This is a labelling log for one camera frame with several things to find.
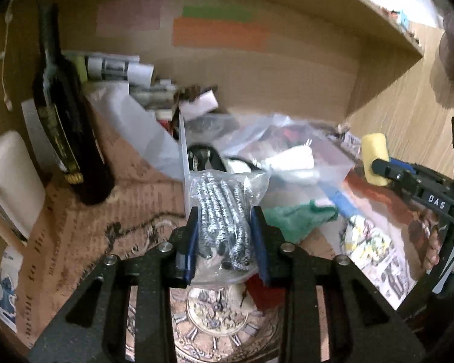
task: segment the wine bottle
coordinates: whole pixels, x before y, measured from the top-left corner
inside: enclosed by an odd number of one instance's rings
[[[114,178],[87,115],[75,66],[61,54],[56,4],[39,5],[41,69],[33,83],[37,113],[56,151],[59,168],[80,201],[103,202]]]

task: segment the brown paper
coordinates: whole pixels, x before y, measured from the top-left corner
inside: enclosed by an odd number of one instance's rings
[[[17,288],[17,336],[29,348],[101,256],[138,256],[185,223],[183,186],[165,177],[94,115],[116,186],[98,206],[78,202],[61,175],[30,234]]]

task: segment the black gripper frame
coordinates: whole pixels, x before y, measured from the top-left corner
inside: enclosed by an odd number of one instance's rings
[[[454,117],[452,129],[454,147]],[[392,189],[403,199],[412,199],[439,216],[439,239],[442,244],[439,263],[417,282],[397,309],[403,319],[416,315],[424,308],[433,289],[454,262],[454,181],[422,165],[410,166],[413,171],[381,159],[372,163],[373,172],[392,180]],[[451,293],[454,293],[454,274],[447,277],[440,297]]]
[[[328,260],[285,244],[266,224],[260,207],[251,213],[259,274],[267,287],[286,288],[279,362],[321,361],[316,286],[326,305],[328,363],[417,363],[424,349],[385,298],[346,256]],[[168,288],[186,288],[195,275],[197,208],[176,229],[170,251],[142,257],[103,258],[79,285],[28,356],[32,363],[125,362],[129,291],[138,286],[135,362],[176,362]]]

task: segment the finger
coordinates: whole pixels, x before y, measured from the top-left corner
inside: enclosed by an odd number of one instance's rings
[[[441,249],[441,242],[439,241],[439,236],[436,228],[431,232],[429,236],[429,245],[435,250]]]
[[[426,258],[424,260],[424,269],[425,270],[432,270],[433,267],[434,267],[434,265],[432,265],[432,263],[430,263],[430,261]]]
[[[435,250],[427,250],[426,259],[432,265],[437,265],[439,263],[439,256]]]

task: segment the colored sticky note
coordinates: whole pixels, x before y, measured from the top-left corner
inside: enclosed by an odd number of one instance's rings
[[[258,23],[176,18],[173,21],[173,46],[191,48],[230,48],[262,52],[269,32]]]
[[[163,0],[113,0],[98,6],[96,35],[114,37],[158,30]]]
[[[231,20],[250,23],[254,20],[251,10],[242,5],[185,5],[182,11],[184,18]]]

